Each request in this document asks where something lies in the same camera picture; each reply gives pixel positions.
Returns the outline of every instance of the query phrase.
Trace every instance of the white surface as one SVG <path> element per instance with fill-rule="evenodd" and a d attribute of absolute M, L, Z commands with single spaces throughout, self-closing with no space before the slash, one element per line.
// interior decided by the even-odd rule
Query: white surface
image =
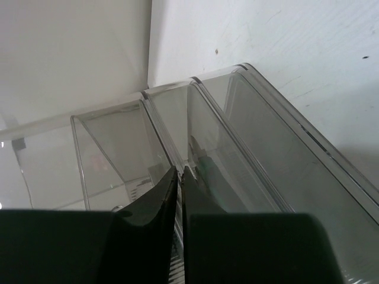
<path fill-rule="evenodd" d="M 0 2 L 0 115 L 22 125 L 146 88 L 151 0 Z"/>
<path fill-rule="evenodd" d="M 148 84 L 249 62 L 379 187 L 378 46 L 375 0 L 153 0 Z"/>
<path fill-rule="evenodd" d="M 83 200 L 70 115 L 146 88 L 150 13 L 151 0 L 0 2 L 3 208 Z M 11 140 L 22 137 L 20 168 Z"/>

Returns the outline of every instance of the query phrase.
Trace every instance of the black plastic part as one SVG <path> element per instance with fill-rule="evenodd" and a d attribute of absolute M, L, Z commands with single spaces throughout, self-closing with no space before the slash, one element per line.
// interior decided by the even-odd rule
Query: black plastic part
<path fill-rule="evenodd" d="M 167 283 L 178 175 L 117 213 L 0 211 L 0 283 Z"/>
<path fill-rule="evenodd" d="M 187 284 L 343 283 L 321 224 L 306 214 L 225 214 L 182 178 Z"/>

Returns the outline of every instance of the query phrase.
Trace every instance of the transparent plastic tray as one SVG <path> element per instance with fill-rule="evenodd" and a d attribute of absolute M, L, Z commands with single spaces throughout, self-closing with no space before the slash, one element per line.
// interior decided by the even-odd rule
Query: transparent plastic tray
<path fill-rule="evenodd" d="M 69 123 L 0 141 L 0 208 L 85 209 Z"/>
<path fill-rule="evenodd" d="M 150 190 L 170 168 L 141 101 L 72 117 L 89 210 L 118 210 Z"/>
<path fill-rule="evenodd" d="M 248 64 L 197 82 L 281 209 L 322 222 L 346 281 L 379 281 L 377 189 Z"/>

